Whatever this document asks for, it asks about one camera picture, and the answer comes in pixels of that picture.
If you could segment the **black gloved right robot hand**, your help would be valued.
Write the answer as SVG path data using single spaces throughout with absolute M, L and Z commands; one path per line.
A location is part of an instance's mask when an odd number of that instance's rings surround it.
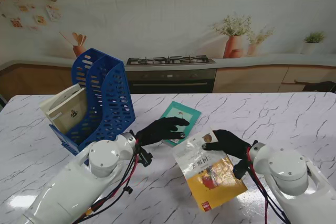
M 251 145 L 238 136 L 227 130 L 214 130 L 217 142 L 205 143 L 202 149 L 206 151 L 223 151 L 224 153 L 236 158 L 247 160 L 247 149 Z

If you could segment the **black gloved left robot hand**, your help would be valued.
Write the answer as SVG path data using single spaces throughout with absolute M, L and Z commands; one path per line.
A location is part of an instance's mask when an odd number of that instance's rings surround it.
M 162 140 L 181 140 L 185 137 L 178 126 L 189 126 L 189 122 L 178 117 L 161 118 L 137 132 L 135 138 L 141 146 L 151 145 Z

